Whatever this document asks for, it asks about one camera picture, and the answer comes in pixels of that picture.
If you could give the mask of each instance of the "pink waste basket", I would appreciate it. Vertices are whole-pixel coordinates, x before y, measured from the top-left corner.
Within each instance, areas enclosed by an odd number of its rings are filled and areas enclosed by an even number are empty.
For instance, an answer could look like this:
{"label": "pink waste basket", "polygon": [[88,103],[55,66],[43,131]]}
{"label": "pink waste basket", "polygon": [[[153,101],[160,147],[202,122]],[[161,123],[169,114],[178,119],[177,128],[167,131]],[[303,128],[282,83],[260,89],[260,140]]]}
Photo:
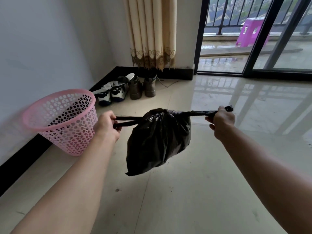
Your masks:
{"label": "pink waste basket", "polygon": [[95,133],[95,101],[95,96],[83,89],[50,94],[23,113],[23,123],[66,153],[79,156]]}

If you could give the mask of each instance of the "balcony railing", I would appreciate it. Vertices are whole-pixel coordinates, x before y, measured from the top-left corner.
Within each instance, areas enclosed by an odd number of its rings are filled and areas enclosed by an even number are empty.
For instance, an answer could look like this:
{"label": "balcony railing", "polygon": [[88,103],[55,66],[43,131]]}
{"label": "balcony railing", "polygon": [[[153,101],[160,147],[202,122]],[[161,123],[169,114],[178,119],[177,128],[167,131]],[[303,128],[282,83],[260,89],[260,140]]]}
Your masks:
{"label": "balcony railing", "polygon": [[[272,0],[210,0],[206,17],[206,33],[222,34],[222,28],[228,33],[240,32],[245,20],[251,17],[265,17]],[[298,0],[284,0],[273,24],[272,32],[281,32]],[[296,31],[307,34],[312,24],[311,4],[298,25]]]}

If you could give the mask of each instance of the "pink plastic stool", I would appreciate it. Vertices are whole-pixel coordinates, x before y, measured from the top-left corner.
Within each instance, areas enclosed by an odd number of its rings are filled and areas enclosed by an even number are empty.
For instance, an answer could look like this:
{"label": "pink plastic stool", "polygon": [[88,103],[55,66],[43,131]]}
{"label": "pink plastic stool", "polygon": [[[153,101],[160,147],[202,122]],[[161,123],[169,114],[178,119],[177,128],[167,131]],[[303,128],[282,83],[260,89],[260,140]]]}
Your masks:
{"label": "pink plastic stool", "polygon": [[23,113],[24,125],[73,156],[82,154],[94,135],[96,98],[88,90],[50,94]]}
{"label": "pink plastic stool", "polygon": [[249,44],[254,44],[262,27],[263,21],[264,17],[247,18],[235,45],[238,46],[238,44],[241,43],[240,47],[248,47]]}

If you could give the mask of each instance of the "curtain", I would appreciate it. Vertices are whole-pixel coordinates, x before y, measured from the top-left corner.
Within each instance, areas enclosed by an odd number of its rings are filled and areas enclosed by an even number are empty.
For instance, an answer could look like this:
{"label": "curtain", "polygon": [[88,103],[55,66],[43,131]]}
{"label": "curtain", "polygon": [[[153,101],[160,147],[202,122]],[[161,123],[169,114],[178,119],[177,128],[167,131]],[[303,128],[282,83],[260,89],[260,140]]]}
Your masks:
{"label": "curtain", "polygon": [[132,63],[175,66],[177,0],[124,0]]}

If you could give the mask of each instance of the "forearm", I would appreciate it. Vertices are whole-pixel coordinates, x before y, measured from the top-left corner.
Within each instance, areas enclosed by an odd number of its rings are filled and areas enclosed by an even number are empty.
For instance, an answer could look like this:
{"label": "forearm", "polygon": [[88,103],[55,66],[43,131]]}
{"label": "forearm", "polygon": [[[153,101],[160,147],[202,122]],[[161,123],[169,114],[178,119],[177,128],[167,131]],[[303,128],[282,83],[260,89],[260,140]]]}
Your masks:
{"label": "forearm", "polygon": [[312,233],[312,182],[234,126],[221,142],[261,202],[288,233]]}
{"label": "forearm", "polygon": [[12,233],[90,233],[114,144],[109,137],[95,135]]}

